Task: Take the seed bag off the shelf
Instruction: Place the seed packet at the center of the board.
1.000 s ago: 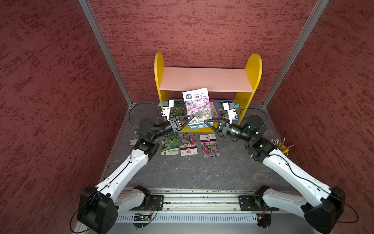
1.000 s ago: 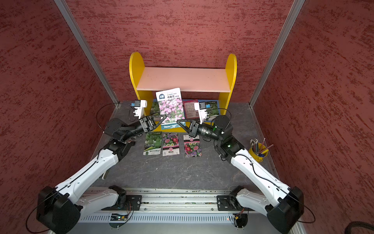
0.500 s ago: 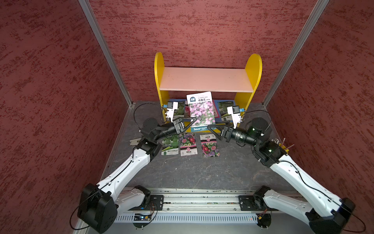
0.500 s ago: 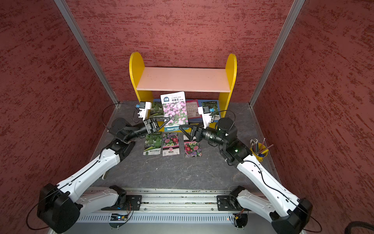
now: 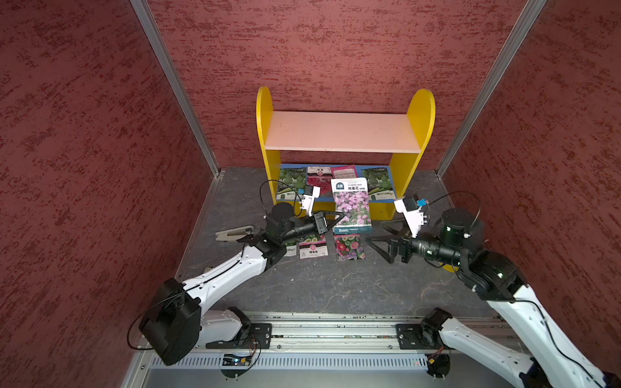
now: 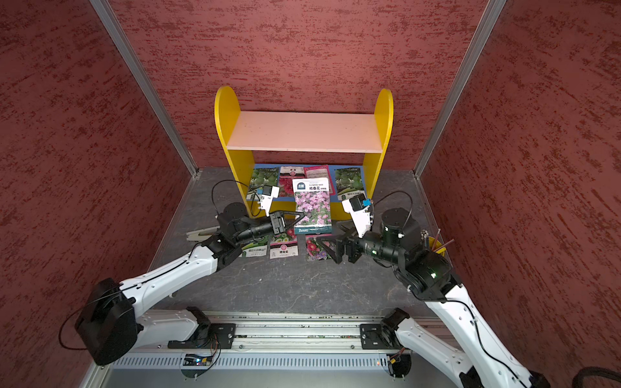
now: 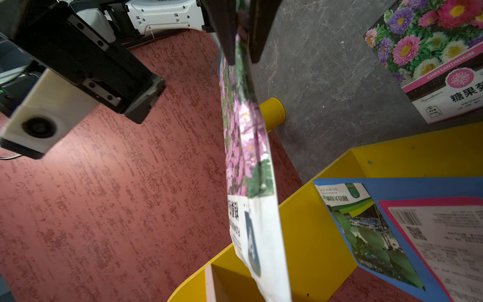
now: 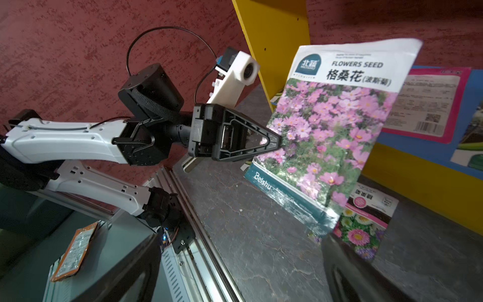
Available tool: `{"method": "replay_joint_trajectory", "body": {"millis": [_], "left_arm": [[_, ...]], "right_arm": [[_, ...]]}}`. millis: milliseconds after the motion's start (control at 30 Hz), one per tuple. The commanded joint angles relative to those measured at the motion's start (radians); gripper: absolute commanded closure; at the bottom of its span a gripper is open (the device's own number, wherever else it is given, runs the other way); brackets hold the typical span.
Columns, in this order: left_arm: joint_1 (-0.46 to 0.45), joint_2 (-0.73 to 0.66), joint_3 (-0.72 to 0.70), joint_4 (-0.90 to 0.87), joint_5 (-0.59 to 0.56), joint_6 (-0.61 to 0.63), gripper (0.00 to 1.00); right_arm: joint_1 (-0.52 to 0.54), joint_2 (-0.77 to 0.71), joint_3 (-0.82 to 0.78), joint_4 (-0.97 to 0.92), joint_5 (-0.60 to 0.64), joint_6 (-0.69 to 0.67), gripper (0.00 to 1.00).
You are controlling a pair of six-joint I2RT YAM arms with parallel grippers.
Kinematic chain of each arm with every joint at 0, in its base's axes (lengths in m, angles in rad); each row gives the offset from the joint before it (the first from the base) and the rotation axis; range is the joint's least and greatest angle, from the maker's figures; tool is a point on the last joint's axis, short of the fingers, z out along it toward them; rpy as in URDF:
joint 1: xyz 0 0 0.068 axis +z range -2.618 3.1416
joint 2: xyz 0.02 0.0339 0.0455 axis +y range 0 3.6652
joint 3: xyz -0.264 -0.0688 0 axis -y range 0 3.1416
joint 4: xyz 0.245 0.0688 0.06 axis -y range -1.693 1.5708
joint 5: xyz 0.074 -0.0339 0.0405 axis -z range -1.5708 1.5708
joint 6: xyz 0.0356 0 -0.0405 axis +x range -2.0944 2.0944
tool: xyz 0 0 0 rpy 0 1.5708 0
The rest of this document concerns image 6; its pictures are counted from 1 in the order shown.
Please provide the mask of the purple flower seed bag top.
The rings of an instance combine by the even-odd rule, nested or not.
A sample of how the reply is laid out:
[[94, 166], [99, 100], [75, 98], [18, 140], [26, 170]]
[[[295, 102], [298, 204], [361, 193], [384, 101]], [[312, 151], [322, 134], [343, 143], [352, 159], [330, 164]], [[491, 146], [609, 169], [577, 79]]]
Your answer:
[[304, 213], [294, 226], [296, 234], [331, 234], [330, 184], [326, 177], [294, 179], [296, 211]]

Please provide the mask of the pink flower seed bag top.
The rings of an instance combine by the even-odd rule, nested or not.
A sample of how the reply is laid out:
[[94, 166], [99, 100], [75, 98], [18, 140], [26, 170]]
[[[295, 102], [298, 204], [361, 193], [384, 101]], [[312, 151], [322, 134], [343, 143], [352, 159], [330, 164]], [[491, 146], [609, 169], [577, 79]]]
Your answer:
[[305, 247], [308, 261], [331, 260], [325, 247], [333, 249], [331, 234], [308, 234], [305, 237]]

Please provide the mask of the aster seed bag top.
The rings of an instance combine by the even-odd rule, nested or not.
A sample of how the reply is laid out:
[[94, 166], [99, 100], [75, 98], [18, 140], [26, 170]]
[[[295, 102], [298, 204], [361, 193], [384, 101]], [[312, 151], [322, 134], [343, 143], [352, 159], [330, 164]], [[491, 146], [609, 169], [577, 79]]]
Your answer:
[[299, 243], [297, 235], [293, 230], [288, 230], [275, 235], [269, 244], [269, 258], [276, 260], [297, 256], [299, 254]]

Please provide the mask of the green gourd seed bag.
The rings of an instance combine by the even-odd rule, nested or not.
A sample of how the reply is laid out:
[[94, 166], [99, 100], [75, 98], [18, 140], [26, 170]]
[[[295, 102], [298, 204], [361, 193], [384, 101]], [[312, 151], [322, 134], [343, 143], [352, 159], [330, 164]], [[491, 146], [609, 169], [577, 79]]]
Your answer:
[[269, 237], [255, 239], [243, 246], [242, 257], [264, 257], [268, 253]]

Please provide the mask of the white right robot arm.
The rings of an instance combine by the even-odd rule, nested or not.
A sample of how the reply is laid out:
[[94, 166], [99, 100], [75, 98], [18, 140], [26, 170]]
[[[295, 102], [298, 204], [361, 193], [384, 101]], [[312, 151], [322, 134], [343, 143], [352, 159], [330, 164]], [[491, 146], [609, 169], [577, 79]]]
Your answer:
[[548, 387], [541, 373], [529, 370], [507, 349], [470, 298], [448, 258], [435, 252], [409, 211], [381, 216], [380, 231], [319, 237], [317, 244], [336, 263], [368, 256], [389, 268], [419, 302], [444, 323], [457, 346], [426, 331], [408, 313], [395, 309], [382, 321], [383, 343], [414, 352], [458, 387]]

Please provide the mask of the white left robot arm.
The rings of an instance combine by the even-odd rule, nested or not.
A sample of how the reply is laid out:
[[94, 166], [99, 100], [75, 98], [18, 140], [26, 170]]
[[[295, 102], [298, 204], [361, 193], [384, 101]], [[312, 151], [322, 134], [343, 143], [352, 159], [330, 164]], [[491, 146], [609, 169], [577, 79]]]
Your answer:
[[145, 314], [165, 297], [226, 268], [247, 244], [286, 232], [305, 216], [280, 210], [250, 218], [244, 205], [232, 203], [217, 216], [218, 225], [210, 237], [195, 243], [179, 259], [121, 283], [111, 278], [100, 281], [74, 324], [93, 361], [109, 365], [147, 344], [203, 339], [209, 322], [196, 308], [164, 319]]

